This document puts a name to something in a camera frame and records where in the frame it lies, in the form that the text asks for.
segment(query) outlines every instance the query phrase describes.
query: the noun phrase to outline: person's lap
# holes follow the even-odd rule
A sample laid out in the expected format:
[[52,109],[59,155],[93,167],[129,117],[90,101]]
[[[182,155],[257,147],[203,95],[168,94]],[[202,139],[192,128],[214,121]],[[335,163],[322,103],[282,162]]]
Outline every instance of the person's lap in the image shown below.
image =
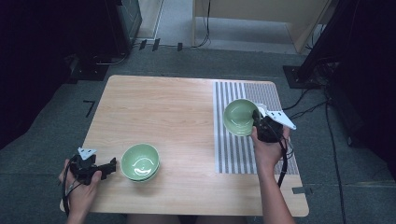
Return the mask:
[[[180,224],[176,215],[130,214],[127,224]],[[244,217],[198,216],[195,224],[246,224]]]

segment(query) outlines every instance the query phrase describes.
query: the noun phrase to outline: bowl rim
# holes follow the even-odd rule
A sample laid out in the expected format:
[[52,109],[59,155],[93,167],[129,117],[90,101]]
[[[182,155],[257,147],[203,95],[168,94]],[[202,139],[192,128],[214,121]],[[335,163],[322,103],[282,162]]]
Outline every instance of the bowl rim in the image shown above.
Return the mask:
[[245,98],[235,99],[235,100],[231,101],[230,103],[228,103],[228,104],[224,107],[224,110],[223,110],[223,112],[222,112],[222,122],[223,122],[223,125],[224,125],[224,127],[226,128],[227,132],[229,132],[229,133],[231,133],[231,134],[233,134],[233,135],[235,135],[235,136],[239,136],[239,137],[249,136],[249,135],[251,135],[251,131],[250,131],[250,133],[248,133],[248,134],[234,133],[234,132],[231,131],[230,127],[227,127],[227,124],[226,124],[226,122],[225,122],[225,120],[226,120],[226,118],[225,118],[225,117],[226,117],[226,116],[225,116],[225,112],[226,112],[228,106],[229,106],[230,104],[232,104],[232,103],[235,103],[236,101],[247,101],[247,102],[251,102],[252,104],[255,105],[255,107],[257,108],[257,110],[260,112],[260,110],[259,110],[259,108],[257,107],[256,103],[254,103],[253,101],[251,101],[251,100],[249,100],[249,99],[245,99]]
[[[157,156],[158,156],[158,162],[157,162],[157,164],[155,165],[154,172],[152,172],[150,175],[147,175],[147,176],[145,176],[145,177],[143,177],[143,178],[131,178],[131,177],[129,177],[127,174],[124,173],[124,171],[123,171],[123,169],[122,169],[122,161],[123,161],[123,158],[124,158],[125,154],[128,152],[128,150],[130,150],[130,149],[133,148],[133,147],[137,147],[137,146],[141,146],[141,145],[145,145],[145,146],[149,146],[149,147],[153,148],[154,151],[155,151],[155,153],[156,153]],[[158,150],[157,150],[156,147],[154,147],[153,145],[151,145],[151,144],[149,144],[149,143],[137,143],[137,144],[134,144],[134,145],[128,147],[128,148],[124,151],[124,153],[122,154],[121,161],[120,161],[120,169],[121,169],[122,173],[123,173],[128,179],[130,179],[130,180],[132,180],[132,181],[134,181],[134,182],[143,182],[143,181],[149,180],[150,178],[152,178],[152,177],[154,176],[154,174],[156,174],[156,173],[158,172],[158,169],[160,168],[160,163],[161,163],[161,162],[160,162],[160,153],[158,153]]]

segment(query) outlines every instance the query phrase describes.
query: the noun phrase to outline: white marker tag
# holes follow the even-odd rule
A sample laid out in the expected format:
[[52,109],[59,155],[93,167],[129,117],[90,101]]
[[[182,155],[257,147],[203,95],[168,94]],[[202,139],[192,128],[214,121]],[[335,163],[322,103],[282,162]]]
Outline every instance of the white marker tag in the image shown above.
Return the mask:
[[96,149],[90,149],[90,148],[78,148],[78,153],[81,156],[81,158],[85,161],[87,160],[91,155],[93,155],[97,150]]

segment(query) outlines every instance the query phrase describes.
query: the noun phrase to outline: human hand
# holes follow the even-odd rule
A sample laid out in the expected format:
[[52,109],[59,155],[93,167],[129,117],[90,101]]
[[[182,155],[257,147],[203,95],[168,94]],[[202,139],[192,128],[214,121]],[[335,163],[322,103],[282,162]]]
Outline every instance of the human hand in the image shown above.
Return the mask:
[[[286,148],[286,139],[289,139],[290,128],[283,127],[282,144]],[[256,165],[261,172],[268,175],[274,175],[275,165],[282,157],[282,148],[278,142],[266,143],[259,140],[257,135],[257,128],[253,126],[251,139],[254,144],[254,154],[256,158]]]
[[[61,182],[64,181],[64,170],[69,163],[69,160],[64,162],[64,169],[59,174],[59,180]],[[80,186],[76,187],[73,191],[69,194],[69,207],[70,213],[67,222],[70,223],[82,223],[85,217],[90,212],[91,206],[95,199],[97,188],[99,186],[99,182],[101,180],[102,172],[96,171],[92,176],[92,181],[89,186],[81,184]],[[69,170],[66,179],[66,188],[74,183],[74,187],[77,186],[79,183],[76,181],[74,175]]]

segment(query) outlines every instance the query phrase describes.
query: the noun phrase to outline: green ceramic bowl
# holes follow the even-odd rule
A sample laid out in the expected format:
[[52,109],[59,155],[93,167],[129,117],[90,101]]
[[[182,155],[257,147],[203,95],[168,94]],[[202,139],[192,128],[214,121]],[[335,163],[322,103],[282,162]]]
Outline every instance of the green ceramic bowl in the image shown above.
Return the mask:
[[224,109],[223,123],[228,132],[248,136],[253,127],[253,111],[259,108],[251,101],[239,99],[230,102]]
[[138,144],[130,147],[122,155],[122,173],[133,181],[151,179],[160,166],[157,149],[149,144]]

